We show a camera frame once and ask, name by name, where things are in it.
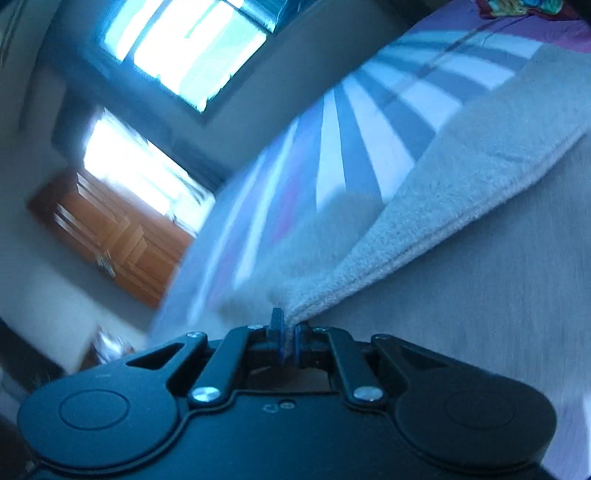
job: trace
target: metal screw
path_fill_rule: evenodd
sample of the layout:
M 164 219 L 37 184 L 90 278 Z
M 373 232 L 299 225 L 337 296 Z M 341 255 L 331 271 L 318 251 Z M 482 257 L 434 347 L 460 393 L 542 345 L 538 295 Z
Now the metal screw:
M 353 396 L 357 400 L 373 402 L 381 400 L 384 396 L 384 391 L 378 387 L 358 387 L 355 388 Z
M 216 387 L 199 387 L 191 392 L 194 401 L 199 403 L 210 403 L 222 396 Z
M 282 401 L 279 406 L 283 408 L 283 410 L 293 410 L 296 407 L 296 403 L 291 400 L 285 400 Z

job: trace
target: circular cap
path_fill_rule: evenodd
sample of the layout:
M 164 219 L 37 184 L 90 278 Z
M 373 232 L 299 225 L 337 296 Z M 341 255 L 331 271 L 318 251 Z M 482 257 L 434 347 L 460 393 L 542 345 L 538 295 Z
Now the circular cap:
M 151 370 L 119 362 L 45 385 L 25 399 L 18 417 L 38 457 L 76 470 L 113 468 L 145 456 L 177 421 L 165 382 Z
M 109 390 L 78 392 L 60 405 L 61 419 L 78 430 L 108 429 L 123 420 L 128 412 L 127 399 Z
M 417 380 L 398 400 L 396 425 L 421 454 L 452 470 L 517 471 L 541 460 L 552 440 L 554 409 L 527 385 L 452 369 Z
M 378 387 L 358 387 L 355 388 L 353 396 L 361 401 L 378 401 L 384 396 L 384 391 Z
M 222 396 L 216 387 L 199 387 L 191 392 L 193 400 L 199 403 L 210 403 Z

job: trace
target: wooden furniture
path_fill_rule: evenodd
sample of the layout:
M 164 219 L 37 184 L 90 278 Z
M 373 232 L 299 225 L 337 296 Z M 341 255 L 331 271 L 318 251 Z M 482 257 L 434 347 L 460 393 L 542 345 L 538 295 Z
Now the wooden furniture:
M 117 285 L 158 306 L 193 238 L 128 190 L 86 170 L 62 171 L 29 202 L 60 239 Z

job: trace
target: bed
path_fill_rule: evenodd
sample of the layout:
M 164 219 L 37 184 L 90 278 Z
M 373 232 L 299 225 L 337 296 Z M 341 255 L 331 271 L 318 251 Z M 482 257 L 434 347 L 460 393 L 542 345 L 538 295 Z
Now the bed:
M 272 306 L 393 333 L 542 390 L 547 466 L 587 478 L 589 53 L 581 20 L 483 20 L 470 0 L 424 19 L 223 189 L 152 342 Z

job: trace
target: white fleece blanket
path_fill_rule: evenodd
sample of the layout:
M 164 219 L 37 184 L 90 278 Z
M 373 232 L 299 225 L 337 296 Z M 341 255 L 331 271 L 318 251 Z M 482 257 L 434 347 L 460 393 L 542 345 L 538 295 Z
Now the white fleece blanket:
M 371 199 L 335 198 L 197 327 L 222 335 L 274 306 L 291 324 L 309 319 L 529 188 L 587 130 L 590 78 L 590 56 L 541 48 L 445 127 L 383 211 Z

